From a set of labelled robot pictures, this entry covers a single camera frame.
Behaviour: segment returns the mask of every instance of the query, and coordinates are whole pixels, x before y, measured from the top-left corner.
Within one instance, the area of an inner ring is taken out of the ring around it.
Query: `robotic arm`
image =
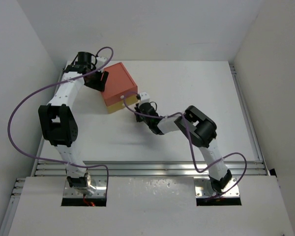
[[[149,102],[150,96],[146,92],[140,93],[137,98],[140,100],[135,107],[137,113],[160,117],[151,106]],[[220,159],[222,156],[216,142],[216,124],[194,106],[189,106],[183,115],[187,120],[186,125],[188,125],[192,144],[199,148],[206,164],[209,165]],[[156,119],[136,114],[136,120],[147,124],[154,134],[164,135],[180,130],[187,137],[187,129],[182,117]],[[221,193],[222,189],[232,179],[231,171],[223,161],[210,167],[208,172],[212,188],[217,193]]]
[[[76,58],[65,69],[62,81],[91,72],[96,69],[96,66],[102,66],[107,60],[86,52],[79,52]],[[78,126],[71,113],[73,102],[83,85],[104,91],[107,78],[108,72],[98,71],[92,76],[81,77],[61,84],[53,99],[38,109],[44,139],[55,146],[61,158],[68,163],[84,166],[83,161],[78,158],[74,143],[78,136]],[[92,194],[96,190],[92,186],[87,169],[67,165],[66,173],[70,187],[74,187],[86,195]]]

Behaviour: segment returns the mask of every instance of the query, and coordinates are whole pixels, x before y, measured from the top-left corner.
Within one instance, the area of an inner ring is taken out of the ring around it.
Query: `black bracket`
[[[77,139],[78,126],[70,107],[64,104],[62,106],[42,105],[38,109],[38,114],[44,139],[48,140],[51,145],[70,147]]]
[[[154,107],[149,102],[143,103],[140,107],[139,107],[139,104],[137,103],[134,109],[137,113],[159,117],[158,113],[155,111]],[[161,119],[144,117],[139,114],[135,114],[135,115],[136,115],[137,122],[143,121],[145,124],[148,125],[149,129],[154,134],[163,135],[161,130],[157,127]]]
[[[209,143],[216,138],[216,124],[208,116],[202,113],[195,106],[189,106],[183,114],[187,120],[188,130],[190,132],[192,144],[196,147],[208,148]],[[187,137],[187,130],[182,117],[178,117],[175,124]]]
[[[92,57],[95,57],[95,64],[92,63]],[[76,62],[74,60],[72,64],[68,65],[64,70],[65,73],[77,72],[84,75],[96,69],[97,60],[95,55],[87,52],[78,52],[76,58],[78,58],[78,60]],[[104,71],[103,73],[97,71],[92,75],[84,77],[84,85],[91,89],[103,92],[105,90],[108,75],[109,73],[107,71]]]

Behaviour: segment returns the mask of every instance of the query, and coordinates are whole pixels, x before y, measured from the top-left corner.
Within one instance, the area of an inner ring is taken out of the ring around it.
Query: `orange box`
[[[138,86],[122,64],[122,62],[111,65],[104,69],[109,72],[102,97],[107,107],[108,113],[113,113],[124,108],[123,100],[120,98],[132,91],[137,93]],[[126,103],[131,105],[138,101],[136,95],[131,95],[126,99]]]

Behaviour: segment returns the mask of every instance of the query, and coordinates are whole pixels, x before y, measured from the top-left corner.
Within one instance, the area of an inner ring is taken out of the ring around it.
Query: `wall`
[[[295,231],[295,0],[266,0],[235,67]]]
[[[233,60],[263,1],[18,0],[57,65],[102,46],[115,60]]]
[[[17,177],[30,174],[32,160],[10,144],[7,122],[15,106],[30,92],[57,80],[59,71],[15,0],[0,0],[0,225]],[[37,109],[52,89],[38,94],[16,114],[12,136],[35,154],[41,138]]]

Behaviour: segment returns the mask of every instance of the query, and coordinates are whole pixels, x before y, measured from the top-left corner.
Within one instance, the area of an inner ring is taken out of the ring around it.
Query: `wire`
[[[126,104],[126,98],[130,95],[130,94],[136,94],[138,95],[136,92],[128,92],[126,95],[124,95],[122,98],[123,98],[123,104],[124,106],[131,112],[133,112],[134,114],[137,114],[139,116],[143,116],[143,117],[148,117],[148,118],[155,118],[155,119],[163,119],[165,117],[163,116],[159,116],[159,117],[155,117],[155,116],[150,116],[150,115],[146,115],[146,114],[142,114],[142,113],[139,113],[139,112],[136,112],[134,111],[133,109],[131,109],[127,104]],[[180,115],[182,117],[182,120],[185,124],[185,127],[186,127],[186,133],[187,133],[187,139],[189,141],[189,147],[190,147],[190,152],[191,152],[191,158],[192,158],[192,162],[193,162],[193,165],[195,167],[195,170],[196,172],[202,174],[203,172],[207,171],[209,168],[211,168],[212,166],[214,166],[215,164],[217,164],[218,162],[222,161],[223,159],[226,159],[230,156],[233,156],[233,155],[240,155],[243,159],[244,159],[244,162],[245,162],[245,168],[244,168],[244,171],[243,173],[241,174],[241,176],[239,177],[239,179],[237,180],[237,182],[232,186],[230,187],[227,191],[225,192],[222,192],[220,194],[216,194],[215,196],[212,196],[212,197],[209,197],[207,198],[207,200],[210,200],[210,199],[214,199],[214,198],[217,198],[217,197],[220,197],[221,195],[227,193],[228,191],[230,191],[232,188],[234,188],[236,185],[238,185],[238,183],[242,180],[242,178],[244,177],[246,171],[247,171],[247,159],[245,158],[245,156],[243,154],[241,154],[240,152],[232,152],[214,162],[212,162],[211,164],[209,164],[206,168],[202,169],[202,170],[199,170],[198,167],[197,167],[197,162],[196,162],[196,158],[195,158],[195,154],[194,154],[194,151],[193,151],[193,145],[192,145],[192,141],[191,141],[191,136],[190,136],[190,130],[188,128],[188,123],[187,123],[187,120],[185,118],[185,116],[183,115],[183,113],[181,112],[176,112],[170,116],[167,116],[167,118],[170,118],[170,117],[174,117],[174,116],[177,116],[177,115]]]
[[[83,202],[88,205],[89,207],[94,207],[95,204],[93,202],[88,202],[86,199],[85,199],[85,194],[83,195]]]
[[[150,104],[151,103],[154,103],[155,104],[155,111],[157,111],[157,103],[156,102],[149,102]]]
[[[103,165],[103,164],[100,164],[100,165],[92,165],[92,166],[82,166],[82,165],[77,165],[77,164],[74,164],[74,163],[69,163],[67,161],[62,161],[62,160],[55,160],[55,159],[50,159],[50,158],[44,158],[44,157],[39,157],[39,156],[35,156],[35,155],[32,155],[32,154],[29,154],[29,153],[26,153],[24,152],[23,150],[21,150],[13,141],[12,139],[12,136],[11,136],[11,123],[12,123],[12,120],[13,120],[13,117],[16,113],[16,111],[20,108],[20,106],[22,106],[22,104],[27,101],[30,97],[34,96],[35,94],[45,90],[45,89],[49,89],[51,87],[54,87],[54,86],[57,86],[57,85],[61,85],[61,84],[64,84],[64,83],[68,83],[70,81],[73,81],[73,80],[77,80],[79,78],[82,78],[82,77],[85,77],[85,76],[88,76],[88,75],[91,75],[91,74],[94,74],[96,73],[97,71],[103,69],[110,61],[111,59],[113,58],[114,56],[114,50],[111,48],[111,47],[103,47],[101,48],[100,50],[98,50],[97,52],[97,55],[104,49],[110,49],[111,50],[111,55],[110,57],[108,58],[108,60],[102,65],[100,66],[99,68],[89,72],[89,73],[86,73],[84,75],[80,75],[80,76],[77,76],[77,77],[74,77],[74,78],[71,78],[71,79],[68,79],[68,80],[65,80],[65,81],[60,81],[60,82],[57,82],[57,83],[54,83],[54,84],[50,84],[50,85],[47,85],[45,87],[42,87],[38,90],[36,90],[35,92],[32,92],[30,95],[28,95],[27,97],[25,97],[17,106],[16,108],[13,110],[11,116],[10,116],[10,119],[9,119],[9,122],[8,122],[8,127],[7,127],[7,131],[8,131],[8,138],[9,138],[9,141],[11,142],[12,146],[21,154],[23,154],[24,156],[27,156],[27,157],[30,157],[30,158],[33,158],[33,159],[37,159],[37,160],[43,160],[43,161],[52,161],[52,162],[58,162],[58,163],[62,163],[62,164],[66,164],[66,165],[71,165],[71,166],[75,166],[75,167],[79,167],[79,168],[97,168],[97,167],[104,167],[106,169],[106,172],[107,172],[107,184],[106,184],[106,198],[107,198],[107,190],[108,190],[108,178],[109,178],[109,170],[108,170],[108,167],[106,165]]]
[[[85,194],[83,195],[83,202],[84,202],[86,205],[90,206],[89,203],[88,203],[88,201],[85,199]]]

